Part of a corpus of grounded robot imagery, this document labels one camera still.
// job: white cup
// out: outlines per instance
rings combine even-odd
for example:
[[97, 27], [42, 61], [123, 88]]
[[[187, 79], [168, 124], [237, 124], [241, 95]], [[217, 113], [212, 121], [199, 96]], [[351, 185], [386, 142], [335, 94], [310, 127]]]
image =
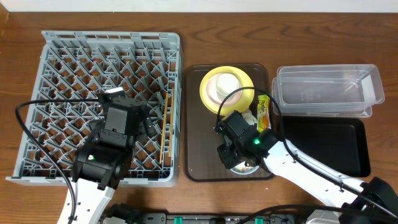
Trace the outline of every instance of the white cup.
[[219, 100], [224, 100], [230, 93], [239, 88], [239, 80], [232, 74], [222, 73], [216, 81], [216, 91]]

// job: food package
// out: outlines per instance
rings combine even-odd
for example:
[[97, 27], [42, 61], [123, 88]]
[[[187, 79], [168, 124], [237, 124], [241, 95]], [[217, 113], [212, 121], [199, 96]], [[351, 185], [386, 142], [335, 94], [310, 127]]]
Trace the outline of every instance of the food package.
[[271, 122], [269, 121], [269, 97], [267, 95], [259, 95], [257, 130], [262, 132], [266, 128], [271, 128]]

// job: white wall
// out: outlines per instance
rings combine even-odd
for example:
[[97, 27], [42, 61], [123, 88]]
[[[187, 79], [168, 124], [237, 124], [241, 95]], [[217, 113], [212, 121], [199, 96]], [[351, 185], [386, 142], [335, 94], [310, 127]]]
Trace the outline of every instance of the white wall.
[[10, 12], [398, 12], [398, 0], [0, 0]]

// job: yellow bowl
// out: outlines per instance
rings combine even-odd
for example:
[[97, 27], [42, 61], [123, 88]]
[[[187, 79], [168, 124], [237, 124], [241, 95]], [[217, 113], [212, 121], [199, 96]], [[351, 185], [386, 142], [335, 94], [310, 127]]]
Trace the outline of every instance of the yellow bowl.
[[[200, 83], [200, 98], [203, 104], [213, 113], [218, 113], [219, 105], [212, 102], [208, 95], [206, 94], [206, 86], [209, 79], [217, 74], [220, 73], [229, 73], [234, 75], [240, 82], [242, 87], [253, 87], [253, 82], [251, 81], [250, 77], [242, 70], [232, 67], [232, 66], [221, 66], [210, 70], [205, 77], [201, 80]], [[221, 109], [220, 115], [225, 116], [230, 112], [237, 110], [239, 112], [243, 112], [244, 110], [248, 109], [251, 102], [254, 99], [254, 90], [242, 90], [242, 95], [240, 99], [235, 102], [233, 105], [230, 106], [223, 106]]]

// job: gray dish rack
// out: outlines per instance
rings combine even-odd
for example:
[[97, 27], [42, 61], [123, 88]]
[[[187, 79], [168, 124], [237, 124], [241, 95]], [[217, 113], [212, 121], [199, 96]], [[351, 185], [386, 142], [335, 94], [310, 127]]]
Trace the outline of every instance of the gray dish rack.
[[[174, 33], [42, 31], [46, 39], [32, 100], [90, 99], [108, 89], [147, 103], [156, 135], [136, 142], [129, 175], [120, 186], [171, 187], [178, 178], [182, 49]], [[174, 109], [165, 105], [174, 88]], [[169, 118], [173, 113], [173, 123]], [[98, 102], [30, 105], [26, 126], [70, 174], [75, 151], [90, 134], [88, 123], [103, 118]], [[160, 163], [165, 119], [163, 162]], [[172, 147], [169, 148], [170, 127]], [[65, 185], [50, 161], [25, 134], [7, 180], [22, 185]]]

